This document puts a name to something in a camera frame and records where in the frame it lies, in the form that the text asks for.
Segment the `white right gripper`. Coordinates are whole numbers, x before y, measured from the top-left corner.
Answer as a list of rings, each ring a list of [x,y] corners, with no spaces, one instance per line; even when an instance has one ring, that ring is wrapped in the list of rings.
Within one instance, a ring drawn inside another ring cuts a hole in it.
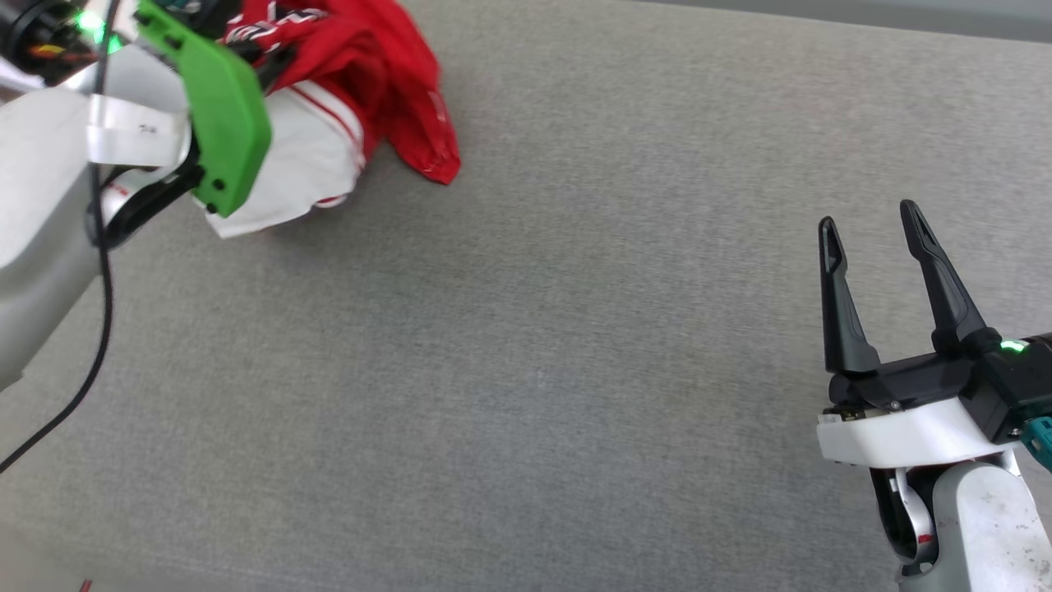
[[[935,352],[966,355],[968,338],[985,332],[987,323],[917,203],[902,200],[899,216],[908,250],[920,263]],[[851,295],[834,218],[822,218],[818,237],[825,367],[836,373],[820,414],[823,458],[872,469],[932,467],[1018,446],[990,442],[966,412],[958,393],[970,375],[968,361],[927,354],[881,367]]]

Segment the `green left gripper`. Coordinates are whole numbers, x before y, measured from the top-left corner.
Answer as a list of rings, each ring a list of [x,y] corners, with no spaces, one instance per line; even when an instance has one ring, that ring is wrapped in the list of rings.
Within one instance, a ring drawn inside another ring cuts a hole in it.
[[[151,171],[161,179],[132,193],[125,219],[150,218],[185,192],[228,216],[247,201],[271,143],[265,89],[296,49],[226,44],[241,1],[139,1],[132,19],[147,44],[132,70],[135,42],[83,1],[4,1],[2,59],[89,97],[84,138],[93,164]]]

